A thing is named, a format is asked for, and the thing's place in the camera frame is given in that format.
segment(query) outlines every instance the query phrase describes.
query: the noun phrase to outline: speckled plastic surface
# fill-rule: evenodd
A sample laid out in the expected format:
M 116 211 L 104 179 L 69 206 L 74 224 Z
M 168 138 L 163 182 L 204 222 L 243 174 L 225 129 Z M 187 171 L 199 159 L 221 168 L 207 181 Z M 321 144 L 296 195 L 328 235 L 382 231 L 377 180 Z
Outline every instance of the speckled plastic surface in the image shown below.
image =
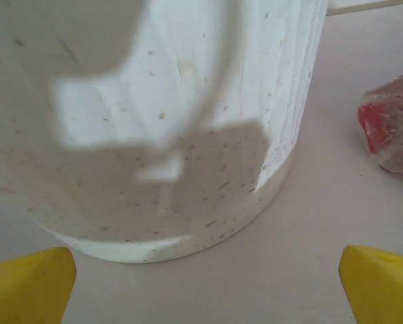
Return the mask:
M 290 166 L 326 8 L 0 1 L 0 196 L 110 261 L 230 237 Z

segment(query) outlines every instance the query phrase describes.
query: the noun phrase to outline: dark speck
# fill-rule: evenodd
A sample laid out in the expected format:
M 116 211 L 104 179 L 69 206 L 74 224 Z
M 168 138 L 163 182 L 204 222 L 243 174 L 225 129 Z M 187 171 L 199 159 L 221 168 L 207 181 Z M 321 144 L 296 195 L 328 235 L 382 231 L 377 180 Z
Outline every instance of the dark speck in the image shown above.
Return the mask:
M 0 188 L 2 194 L 17 194 L 18 192 L 11 188 Z
M 19 47 L 25 47 L 24 43 L 21 41 L 19 38 L 15 38 L 15 44 L 17 44 Z
M 61 48 L 63 49 L 63 51 L 66 53 L 66 55 L 68 55 L 68 57 L 74 61 L 75 64 L 78 64 L 77 58 L 74 54 L 74 52 L 71 50 L 70 46 L 65 42 L 64 39 L 57 37 L 57 40 L 60 43 Z

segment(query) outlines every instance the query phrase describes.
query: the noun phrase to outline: yellow plastic piece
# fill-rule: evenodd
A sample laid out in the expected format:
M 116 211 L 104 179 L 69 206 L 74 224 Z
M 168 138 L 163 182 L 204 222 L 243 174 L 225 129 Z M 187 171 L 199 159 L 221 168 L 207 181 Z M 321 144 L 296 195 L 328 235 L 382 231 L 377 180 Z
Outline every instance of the yellow plastic piece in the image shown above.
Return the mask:
M 59 324 L 75 276 L 67 248 L 0 263 L 0 324 Z
M 339 274 L 358 324 L 403 324 L 403 256 L 347 246 Z

